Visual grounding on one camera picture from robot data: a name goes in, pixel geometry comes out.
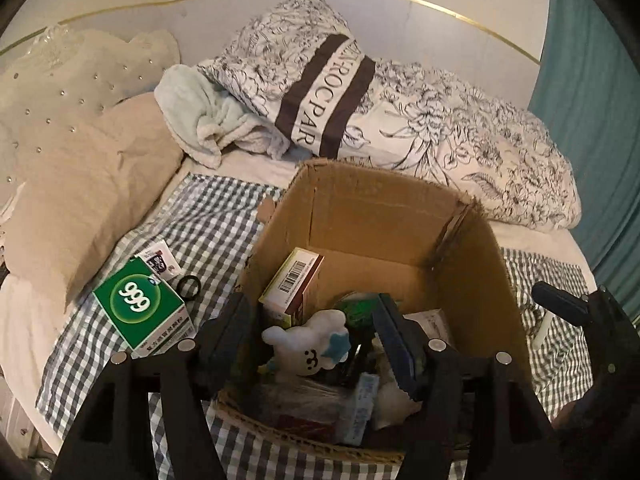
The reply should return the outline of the crumpled white tissue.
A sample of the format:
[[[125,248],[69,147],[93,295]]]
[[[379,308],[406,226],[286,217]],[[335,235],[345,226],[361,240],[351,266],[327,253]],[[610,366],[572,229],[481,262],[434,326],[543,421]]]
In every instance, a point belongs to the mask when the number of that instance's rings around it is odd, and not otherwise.
[[[408,393],[399,388],[385,356],[378,359],[376,366],[380,381],[373,409],[373,426],[375,430],[381,430],[400,425],[409,415],[420,411],[422,403],[413,401]]]

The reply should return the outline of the white plastic tube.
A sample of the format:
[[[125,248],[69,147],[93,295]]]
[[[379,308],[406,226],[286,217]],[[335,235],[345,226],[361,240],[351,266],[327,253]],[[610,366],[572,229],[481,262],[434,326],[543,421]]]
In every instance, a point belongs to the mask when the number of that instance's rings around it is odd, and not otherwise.
[[[537,328],[536,334],[532,342],[532,349],[534,351],[539,350],[542,344],[544,343],[544,340],[546,339],[549,333],[550,325],[552,323],[553,318],[554,318],[554,314],[552,312],[550,312],[549,310],[544,312],[544,316],[542,317],[542,320],[539,324],[539,327]]]

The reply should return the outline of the green packet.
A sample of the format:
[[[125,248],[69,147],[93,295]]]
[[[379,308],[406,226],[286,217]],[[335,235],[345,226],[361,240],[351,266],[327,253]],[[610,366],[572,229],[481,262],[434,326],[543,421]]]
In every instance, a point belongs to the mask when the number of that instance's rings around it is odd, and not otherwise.
[[[346,326],[360,330],[373,326],[373,311],[378,307],[378,294],[351,292],[337,301],[336,310],[344,313]]]

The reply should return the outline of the teal curtain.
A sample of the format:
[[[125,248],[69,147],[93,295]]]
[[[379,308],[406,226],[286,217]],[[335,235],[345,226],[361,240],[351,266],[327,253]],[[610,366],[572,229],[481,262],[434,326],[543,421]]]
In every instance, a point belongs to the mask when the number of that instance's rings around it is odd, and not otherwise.
[[[549,0],[530,110],[570,160],[575,240],[598,284],[639,315],[639,73],[593,0]]]

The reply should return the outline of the floral patterned duvet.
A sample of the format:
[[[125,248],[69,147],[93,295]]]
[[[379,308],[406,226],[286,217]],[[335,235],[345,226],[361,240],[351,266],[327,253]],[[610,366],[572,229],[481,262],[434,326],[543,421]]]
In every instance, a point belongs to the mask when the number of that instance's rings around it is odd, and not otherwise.
[[[280,2],[200,71],[316,156],[450,186],[529,229],[582,218],[572,165],[538,117],[446,70],[370,58],[324,0]]]

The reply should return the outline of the beige pillow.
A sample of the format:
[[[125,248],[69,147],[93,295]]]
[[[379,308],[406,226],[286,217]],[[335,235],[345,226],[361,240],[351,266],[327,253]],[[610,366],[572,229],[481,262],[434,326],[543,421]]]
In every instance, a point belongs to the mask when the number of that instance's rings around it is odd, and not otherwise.
[[[152,93],[80,126],[26,180],[6,266],[64,310],[163,194],[182,161]]]

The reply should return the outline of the light green towel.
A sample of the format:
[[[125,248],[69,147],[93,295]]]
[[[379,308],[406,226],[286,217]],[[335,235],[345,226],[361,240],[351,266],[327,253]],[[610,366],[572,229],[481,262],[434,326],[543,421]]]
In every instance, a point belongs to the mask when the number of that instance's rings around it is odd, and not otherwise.
[[[176,64],[165,70],[154,98],[180,148],[209,169],[220,167],[230,145],[273,159],[291,146],[275,126],[194,67]]]

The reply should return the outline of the green 999 medicine box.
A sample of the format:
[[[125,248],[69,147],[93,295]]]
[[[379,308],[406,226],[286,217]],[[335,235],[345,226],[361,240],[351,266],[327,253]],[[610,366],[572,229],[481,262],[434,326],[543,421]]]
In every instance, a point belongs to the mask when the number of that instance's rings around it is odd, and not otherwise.
[[[195,335],[184,300],[141,258],[130,259],[92,293],[137,358]]]

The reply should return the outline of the brown medicine box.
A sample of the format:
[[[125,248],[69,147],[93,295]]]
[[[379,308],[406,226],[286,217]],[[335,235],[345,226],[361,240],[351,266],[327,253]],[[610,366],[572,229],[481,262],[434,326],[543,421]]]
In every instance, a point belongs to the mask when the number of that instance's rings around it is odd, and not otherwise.
[[[324,257],[296,247],[259,297],[271,324],[290,328],[303,323],[303,299]]]

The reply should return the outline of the white plush toy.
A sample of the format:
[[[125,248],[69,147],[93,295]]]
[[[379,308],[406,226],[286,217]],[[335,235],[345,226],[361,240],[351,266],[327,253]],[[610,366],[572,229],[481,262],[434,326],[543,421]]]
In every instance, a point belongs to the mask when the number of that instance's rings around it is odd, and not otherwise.
[[[333,370],[347,361],[352,348],[341,310],[318,311],[304,325],[287,330],[271,326],[262,332],[262,341],[273,350],[270,370],[299,377]]]

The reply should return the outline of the small white card packet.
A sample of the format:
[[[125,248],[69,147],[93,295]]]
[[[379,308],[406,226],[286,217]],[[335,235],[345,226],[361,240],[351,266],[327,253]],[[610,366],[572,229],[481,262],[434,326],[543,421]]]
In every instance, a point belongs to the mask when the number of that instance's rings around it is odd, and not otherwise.
[[[138,252],[136,257],[142,259],[155,274],[165,281],[178,278],[182,274],[182,267],[164,240],[154,242]]]

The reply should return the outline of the checkered gingham bed cloth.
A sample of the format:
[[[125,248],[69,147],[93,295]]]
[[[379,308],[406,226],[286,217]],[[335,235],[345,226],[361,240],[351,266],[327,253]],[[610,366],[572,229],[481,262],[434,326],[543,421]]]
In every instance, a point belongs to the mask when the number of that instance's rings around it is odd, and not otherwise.
[[[152,219],[118,242],[94,281],[101,284],[136,252],[163,240],[183,270],[202,282],[201,296],[189,307],[193,322],[202,324],[218,314],[262,230],[256,218],[259,203],[282,192],[280,186],[191,174]],[[491,227],[506,260],[528,339],[535,338],[544,318],[544,311],[530,298],[536,281],[575,296],[596,287],[570,232],[543,233],[499,222]],[[35,400],[44,426],[58,440],[66,436],[108,359],[125,347],[92,292],[83,292],[55,341]],[[550,417],[592,384],[582,331],[558,318],[541,346],[530,347],[529,362],[534,390]],[[391,479],[397,472],[392,465],[325,460],[278,445],[226,422],[212,404],[205,408],[217,452],[231,479]]]

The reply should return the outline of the clear floss pick jar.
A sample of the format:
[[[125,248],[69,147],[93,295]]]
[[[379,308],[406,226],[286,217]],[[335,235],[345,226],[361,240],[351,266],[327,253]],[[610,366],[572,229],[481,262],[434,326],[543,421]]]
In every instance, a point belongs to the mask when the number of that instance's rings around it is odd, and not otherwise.
[[[309,440],[335,443],[352,390],[297,376],[276,376],[260,385],[257,418],[265,425]]]

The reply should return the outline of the beige tufted headboard cushion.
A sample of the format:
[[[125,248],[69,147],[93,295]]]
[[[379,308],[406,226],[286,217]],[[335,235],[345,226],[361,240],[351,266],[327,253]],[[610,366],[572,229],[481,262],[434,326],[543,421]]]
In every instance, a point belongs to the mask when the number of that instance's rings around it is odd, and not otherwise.
[[[1,201],[6,203],[39,165],[104,110],[149,92],[180,61],[166,30],[122,40],[95,29],[56,25],[1,71]]]

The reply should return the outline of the brown cardboard box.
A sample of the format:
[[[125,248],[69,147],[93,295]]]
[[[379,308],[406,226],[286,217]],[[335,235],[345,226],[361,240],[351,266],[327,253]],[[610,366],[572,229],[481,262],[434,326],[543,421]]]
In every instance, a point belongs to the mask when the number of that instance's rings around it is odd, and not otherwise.
[[[256,304],[295,248],[322,255],[304,315],[349,292],[386,292],[401,312],[445,315],[469,358],[505,351],[524,376],[529,352],[506,265],[469,195],[398,172],[315,159],[300,167],[239,280]]]

